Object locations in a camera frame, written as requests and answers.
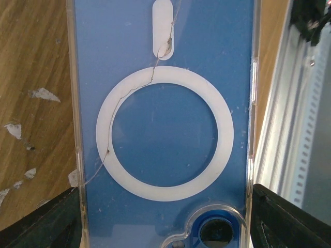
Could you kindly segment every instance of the white paint spot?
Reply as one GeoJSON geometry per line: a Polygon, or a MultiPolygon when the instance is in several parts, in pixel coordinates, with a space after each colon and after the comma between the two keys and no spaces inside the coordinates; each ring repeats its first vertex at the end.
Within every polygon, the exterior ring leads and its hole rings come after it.
{"type": "Polygon", "coordinates": [[[28,179],[33,179],[36,175],[37,169],[33,168],[33,169],[29,169],[24,175],[28,178],[28,179]]]}
{"type": "Polygon", "coordinates": [[[40,203],[38,203],[37,208],[40,208],[42,205],[45,205],[48,203],[50,200],[41,200],[40,203]]]}
{"type": "Polygon", "coordinates": [[[0,207],[10,189],[0,191],[0,207]]]}
{"type": "Polygon", "coordinates": [[[56,95],[49,92],[45,88],[40,88],[38,90],[30,91],[29,94],[30,94],[31,98],[42,98],[45,100],[61,102],[60,99],[56,95]]]}
{"type": "Polygon", "coordinates": [[[68,175],[69,183],[72,187],[78,187],[78,171],[75,169],[68,175]]]}
{"type": "Polygon", "coordinates": [[[18,181],[16,183],[14,183],[13,187],[18,190],[20,188],[20,186],[21,186],[22,183],[23,183],[23,180],[18,181]]]}
{"type": "Polygon", "coordinates": [[[17,124],[17,125],[14,125],[14,124],[7,124],[4,126],[4,128],[7,128],[8,132],[14,136],[15,138],[17,138],[18,140],[20,140],[22,137],[22,125],[21,124],[17,124]]]}

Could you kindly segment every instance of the phone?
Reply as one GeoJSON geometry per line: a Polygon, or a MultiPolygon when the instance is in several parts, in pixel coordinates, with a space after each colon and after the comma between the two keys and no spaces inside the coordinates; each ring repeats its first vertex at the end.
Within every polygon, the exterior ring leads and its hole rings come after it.
{"type": "Polygon", "coordinates": [[[260,3],[68,0],[89,247],[246,247],[260,3]]]}

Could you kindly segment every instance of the wooden table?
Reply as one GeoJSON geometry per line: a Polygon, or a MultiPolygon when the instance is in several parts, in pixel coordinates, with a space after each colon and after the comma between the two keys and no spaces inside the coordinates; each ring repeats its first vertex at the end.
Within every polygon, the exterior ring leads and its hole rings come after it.
{"type": "MultiPolygon", "coordinates": [[[[287,2],[262,4],[257,137],[287,2]]],[[[2,230],[69,188],[76,167],[64,0],[0,1],[0,106],[2,230]],[[41,88],[60,102],[33,98],[41,88]]]]}

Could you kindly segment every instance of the white ring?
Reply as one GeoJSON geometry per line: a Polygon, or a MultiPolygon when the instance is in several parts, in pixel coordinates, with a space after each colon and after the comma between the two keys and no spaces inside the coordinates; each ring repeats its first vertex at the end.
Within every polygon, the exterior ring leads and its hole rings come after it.
{"type": "Polygon", "coordinates": [[[155,68],[154,72],[153,67],[150,67],[127,76],[111,90],[98,115],[96,139],[99,155],[102,160],[104,159],[104,166],[119,185],[145,199],[171,202],[200,193],[219,177],[231,155],[233,123],[224,98],[206,79],[179,67],[159,66],[155,68]],[[206,169],[191,181],[173,187],[153,186],[131,176],[116,157],[112,134],[109,131],[112,130],[113,119],[119,107],[131,94],[147,85],[159,83],[182,85],[197,93],[212,110],[218,130],[215,154],[206,169]]]}

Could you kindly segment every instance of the black lens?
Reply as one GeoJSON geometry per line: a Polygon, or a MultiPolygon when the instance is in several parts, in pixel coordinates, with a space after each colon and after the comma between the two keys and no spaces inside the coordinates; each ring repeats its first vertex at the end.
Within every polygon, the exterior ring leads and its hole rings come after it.
{"type": "Polygon", "coordinates": [[[222,248],[230,243],[232,226],[222,219],[206,222],[200,230],[200,239],[208,248],[222,248]]]}

